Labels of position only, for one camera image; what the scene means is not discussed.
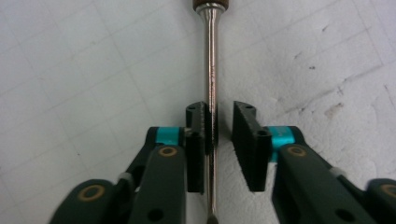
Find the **steel ladle with wooden handle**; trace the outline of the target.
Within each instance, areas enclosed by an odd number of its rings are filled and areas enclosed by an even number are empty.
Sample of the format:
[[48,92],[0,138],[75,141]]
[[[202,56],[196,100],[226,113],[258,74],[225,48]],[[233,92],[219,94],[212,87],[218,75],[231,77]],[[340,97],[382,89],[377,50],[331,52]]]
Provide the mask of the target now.
[[192,0],[193,10],[201,17],[205,28],[205,194],[206,224],[219,224],[218,191],[218,29],[221,15],[229,0]]

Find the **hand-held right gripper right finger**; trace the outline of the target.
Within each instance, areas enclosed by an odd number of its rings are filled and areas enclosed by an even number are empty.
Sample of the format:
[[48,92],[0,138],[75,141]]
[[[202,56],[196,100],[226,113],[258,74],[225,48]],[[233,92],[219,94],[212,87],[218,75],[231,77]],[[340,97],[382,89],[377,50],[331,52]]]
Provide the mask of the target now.
[[265,191],[268,163],[276,162],[280,148],[295,137],[289,126],[261,126],[256,113],[253,105],[233,102],[234,151],[248,189],[260,192]]

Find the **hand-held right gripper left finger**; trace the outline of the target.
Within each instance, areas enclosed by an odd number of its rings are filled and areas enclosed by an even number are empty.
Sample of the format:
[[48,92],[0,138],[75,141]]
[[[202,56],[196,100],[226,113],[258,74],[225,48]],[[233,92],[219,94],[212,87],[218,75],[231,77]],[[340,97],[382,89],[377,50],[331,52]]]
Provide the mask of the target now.
[[160,127],[156,133],[156,143],[184,148],[188,192],[205,192],[205,108],[204,102],[188,105],[185,127]]

